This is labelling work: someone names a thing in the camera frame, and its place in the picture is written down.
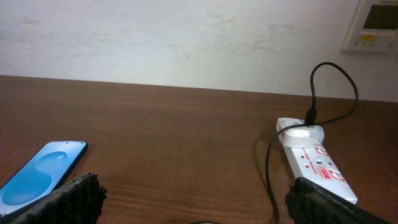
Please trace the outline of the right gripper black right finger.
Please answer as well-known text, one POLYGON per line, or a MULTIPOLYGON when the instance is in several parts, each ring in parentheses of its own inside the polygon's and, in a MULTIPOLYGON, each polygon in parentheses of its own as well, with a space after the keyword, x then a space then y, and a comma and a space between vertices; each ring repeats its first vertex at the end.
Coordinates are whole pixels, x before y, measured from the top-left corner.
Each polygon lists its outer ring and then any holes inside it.
POLYGON ((298 177, 285 196, 295 224, 389 224, 304 177, 298 177))

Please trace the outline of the blue Galaxy smartphone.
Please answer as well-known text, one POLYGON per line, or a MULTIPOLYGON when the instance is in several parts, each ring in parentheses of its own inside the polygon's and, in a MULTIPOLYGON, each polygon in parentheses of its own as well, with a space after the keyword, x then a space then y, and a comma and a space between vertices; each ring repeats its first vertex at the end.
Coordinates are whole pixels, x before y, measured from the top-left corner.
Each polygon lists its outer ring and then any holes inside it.
POLYGON ((59 188, 84 155, 84 141, 44 145, 1 187, 1 222, 6 222, 59 188))

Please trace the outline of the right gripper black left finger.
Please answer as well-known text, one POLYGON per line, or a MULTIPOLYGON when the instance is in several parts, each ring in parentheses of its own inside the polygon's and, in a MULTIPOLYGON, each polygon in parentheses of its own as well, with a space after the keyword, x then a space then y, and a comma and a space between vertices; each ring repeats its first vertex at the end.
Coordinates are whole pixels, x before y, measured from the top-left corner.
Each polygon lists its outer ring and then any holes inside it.
POLYGON ((14 224, 96 224, 108 191, 94 173, 81 175, 16 216, 14 224))

